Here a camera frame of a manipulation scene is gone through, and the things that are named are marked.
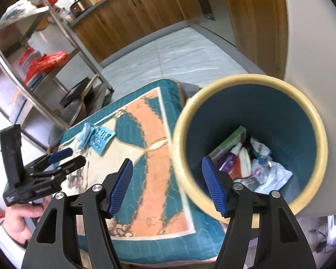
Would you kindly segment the person's left hand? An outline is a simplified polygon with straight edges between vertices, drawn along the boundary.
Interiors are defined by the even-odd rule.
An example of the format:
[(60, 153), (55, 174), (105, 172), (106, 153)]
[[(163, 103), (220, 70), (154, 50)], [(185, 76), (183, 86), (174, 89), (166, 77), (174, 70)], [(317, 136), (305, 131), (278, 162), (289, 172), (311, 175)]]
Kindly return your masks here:
[(24, 245), (31, 239), (32, 232), (25, 222), (25, 218), (40, 219), (51, 202), (51, 196), (46, 196), (40, 205), (17, 203), (7, 207), (2, 223), (3, 229), (14, 241)]

